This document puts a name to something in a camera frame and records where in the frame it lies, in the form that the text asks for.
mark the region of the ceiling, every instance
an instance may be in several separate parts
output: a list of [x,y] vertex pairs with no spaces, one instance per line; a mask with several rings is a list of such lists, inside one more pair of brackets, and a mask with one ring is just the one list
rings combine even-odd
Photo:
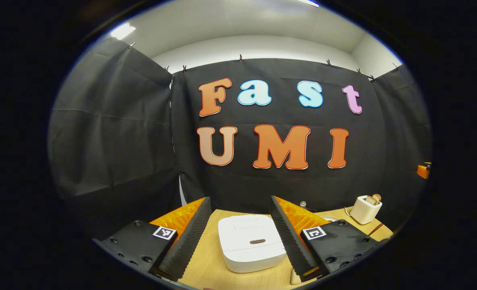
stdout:
[[293,37],[352,53],[366,35],[340,15],[296,0],[172,0],[129,22],[137,29],[123,40],[151,58],[235,35]]

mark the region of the orange object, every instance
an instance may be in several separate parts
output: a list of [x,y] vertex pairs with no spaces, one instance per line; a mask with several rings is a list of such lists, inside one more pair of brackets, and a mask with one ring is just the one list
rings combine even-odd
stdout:
[[285,215],[287,216],[290,225],[292,225],[294,231],[296,231],[296,234],[299,236],[299,239],[301,240],[305,248],[307,248],[308,250],[308,247],[301,238],[301,231],[304,229],[313,228],[315,226],[329,224],[330,222],[320,216],[311,213],[310,211],[307,211],[306,209],[303,209],[300,206],[293,204],[292,202],[288,202],[279,197],[275,198],[280,204],[283,213],[285,213]]
[[423,165],[417,166],[417,175],[423,177],[424,179],[428,179],[429,174],[430,174],[430,170],[428,170],[426,166],[423,166]]
[[203,200],[205,200],[205,198],[190,202],[179,209],[175,209],[170,213],[155,219],[150,222],[150,224],[176,230],[178,232],[178,237],[176,237],[174,243],[172,243],[172,246],[174,246],[187,228],[192,217],[196,214],[196,211],[201,206]]

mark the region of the black fabric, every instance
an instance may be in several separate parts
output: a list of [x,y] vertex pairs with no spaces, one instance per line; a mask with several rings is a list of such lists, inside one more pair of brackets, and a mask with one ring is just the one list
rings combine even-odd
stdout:
[[[198,87],[228,77],[232,86],[226,99],[217,103],[218,114],[200,117],[201,92]],[[268,83],[272,97],[266,106],[241,105],[240,85],[259,79]],[[323,105],[303,107],[296,86],[300,81],[316,81],[323,88]],[[352,85],[359,92],[361,114],[349,109],[342,88]],[[379,193],[386,165],[386,128],[375,90],[364,75],[344,68],[329,68],[318,62],[291,59],[245,59],[189,68],[174,74],[172,83],[172,137],[187,202],[210,196],[213,209],[268,213],[270,196],[275,195],[307,207],[326,211],[351,206],[356,197]],[[307,139],[305,170],[289,170],[283,165],[256,169],[258,136],[253,128],[273,125],[282,140],[295,125],[311,129]],[[222,126],[237,127],[233,161],[226,166],[207,164],[200,156],[199,127],[215,129],[213,152],[222,154]],[[333,138],[330,130],[344,128],[347,165],[330,169]]]
[[115,38],[93,46],[65,79],[49,124],[49,161],[58,193],[92,237],[181,205],[171,80]]
[[371,84],[382,106],[387,141],[384,182],[380,187],[384,205],[377,219],[397,231],[414,211],[426,183],[417,175],[417,166],[432,162],[429,112],[405,65]]

